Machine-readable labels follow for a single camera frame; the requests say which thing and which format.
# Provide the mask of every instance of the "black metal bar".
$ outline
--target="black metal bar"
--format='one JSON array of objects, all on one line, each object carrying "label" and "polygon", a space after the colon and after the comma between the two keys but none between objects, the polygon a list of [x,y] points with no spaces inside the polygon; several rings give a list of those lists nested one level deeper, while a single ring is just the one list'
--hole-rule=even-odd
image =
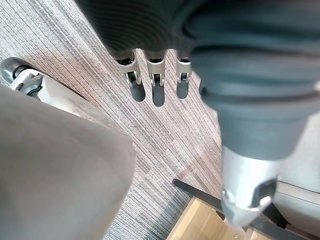
[{"label": "black metal bar", "polygon": [[[173,179],[172,184],[184,192],[195,196],[196,198],[211,205],[216,211],[223,214],[221,207],[221,200],[203,192],[179,179]],[[279,226],[273,225],[267,221],[263,221],[259,218],[254,220],[250,225],[250,228],[255,229],[258,233],[267,236],[268,238],[275,240],[306,240],[306,238],[296,235],[293,232],[287,231]]]},{"label": "black metal bar", "polygon": [[271,203],[264,211],[263,215],[268,217],[272,222],[274,222],[278,227],[285,229],[288,221],[282,216],[282,214],[278,211],[276,206]]}]

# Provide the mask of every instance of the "wheel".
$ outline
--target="wheel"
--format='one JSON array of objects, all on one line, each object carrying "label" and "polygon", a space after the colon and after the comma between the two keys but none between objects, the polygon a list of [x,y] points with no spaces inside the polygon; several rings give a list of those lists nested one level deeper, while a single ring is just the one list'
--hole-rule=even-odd
[{"label": "wheel", "polygon": [[4,80],[12,83],[15,78],[26,69],[38,69],[27,61],[18,57],[8,57],[0,63],[0,72]]}]

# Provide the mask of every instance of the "ribbed rubber cover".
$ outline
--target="ribbed rubber cover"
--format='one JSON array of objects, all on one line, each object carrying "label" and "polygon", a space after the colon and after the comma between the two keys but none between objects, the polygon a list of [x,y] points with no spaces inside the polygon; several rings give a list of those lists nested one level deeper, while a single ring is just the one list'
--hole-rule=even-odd
[{"label": "ribbed rubber cover", "polygon": [[180,33],[183,26],[177,26],[177,23],[184,22],[186,13],[181,8],[185,9],[186,2],[188,1],[76,0],[111,54],[135,48],[149,51],[173,48],[189,52],[192,41]]}]

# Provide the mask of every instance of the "robotic hand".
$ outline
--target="robotic hand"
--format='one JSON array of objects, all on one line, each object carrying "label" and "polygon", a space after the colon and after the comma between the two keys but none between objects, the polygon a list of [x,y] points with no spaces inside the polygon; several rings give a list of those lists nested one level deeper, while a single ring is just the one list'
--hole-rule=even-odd
[{"label": "robotic hand", "polygon": [[245,226],[272,201],[283,160],[320,108],[320,2],[314,0],[76,0],[118,63],[132,97],[145,98],[135,48],[144,50],[157,107],[165,53],[177,50],[177,95],[192,67],[218,112],[222,208]]}]

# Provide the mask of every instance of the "gray carpet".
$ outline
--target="gray carpet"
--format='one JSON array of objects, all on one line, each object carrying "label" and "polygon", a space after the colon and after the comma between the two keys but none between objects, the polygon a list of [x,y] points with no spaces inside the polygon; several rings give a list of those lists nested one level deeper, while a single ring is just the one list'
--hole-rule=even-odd
[{"label": "gray carpet", "polygon": [[106,240],[163,240],[190,198],[173,178],[216,197],[222,177],[216,113],[198,94],[194,74],[189,95],[176,97],[174,52],[166,62],[165,104],[152,103],[141,51],[146,99],[132,100],[115,62],[70,0],[1,0],[0,57],[20,57],[66,83],[111,117],[134,140],[132,186]]}]

